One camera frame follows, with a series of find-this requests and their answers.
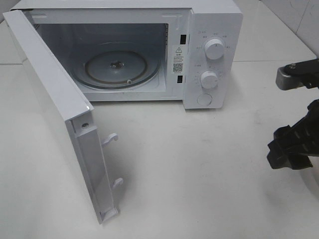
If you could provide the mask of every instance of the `timer knob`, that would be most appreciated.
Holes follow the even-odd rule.
[[[200,76],[200,83],[202,88],[212,89],[218,84],[218,77],[212,71],[206,71]]]
[[[224,55],[224,42],[219,38],[213,38],[205,44],[207,58],[216,60]]]

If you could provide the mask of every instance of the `qr code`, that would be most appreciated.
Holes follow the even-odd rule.
[[[182,71],[183,71],[183,63],[173,64],[173,72],[182,72]]]

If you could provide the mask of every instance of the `round button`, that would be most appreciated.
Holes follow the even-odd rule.
[[[199,103],[201,106],[209,106],[212,100],[213,97],[211,95],[202,94],[197,98],[197,103]]]
[[[206,71],[200,76],[202,88],[212,89],[218,84],[218,77],[213,71]]]
[[[224,55],[224,43],[221,39],[213,38],[205,44],[207,58],[216,60]]]

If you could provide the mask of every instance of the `warning triangle symbol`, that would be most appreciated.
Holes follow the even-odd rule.
[[[179,47],[175,52],[176,53],[182,53],[181,48]]]

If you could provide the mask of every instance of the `control panel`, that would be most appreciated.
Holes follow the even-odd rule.
[[[186,109],[220,108],[226,94],[242,14],[194,14],[192,22],[184,106]]]

